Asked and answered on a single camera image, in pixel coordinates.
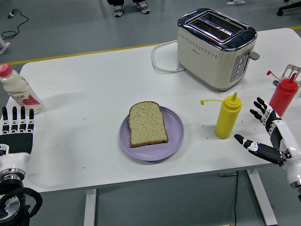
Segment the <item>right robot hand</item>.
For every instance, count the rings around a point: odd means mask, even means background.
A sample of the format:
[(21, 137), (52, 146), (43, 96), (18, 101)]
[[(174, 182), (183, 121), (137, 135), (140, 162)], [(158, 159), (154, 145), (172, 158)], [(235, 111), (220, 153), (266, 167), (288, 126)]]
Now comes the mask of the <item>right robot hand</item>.
[(254, 142), (239, 134), (234, 138), (249, 153), (279, 165), (287, 173), (288, 183), (293, 188), (301, 186), (301, 148), (288, 125), (276, 111), (260, 97), (254, 101), (260, 112), (251, 109), (250, 113), (263, 124), (270, 136), (272, 146)]

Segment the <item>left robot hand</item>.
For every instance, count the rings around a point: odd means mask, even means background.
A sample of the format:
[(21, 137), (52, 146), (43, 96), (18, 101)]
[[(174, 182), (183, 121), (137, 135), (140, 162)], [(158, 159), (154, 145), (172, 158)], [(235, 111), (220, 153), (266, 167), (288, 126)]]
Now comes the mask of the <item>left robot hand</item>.
[(29, 110), (26, 118), (25, 107), (20, 112), (12, 108), (12, 121), (9, 121), (6, 107), (2, 108), (2, 129), (0, 130), (0, 170), (10, 168), (25, 170), (31, 158), (34, 131), (34, 110)]

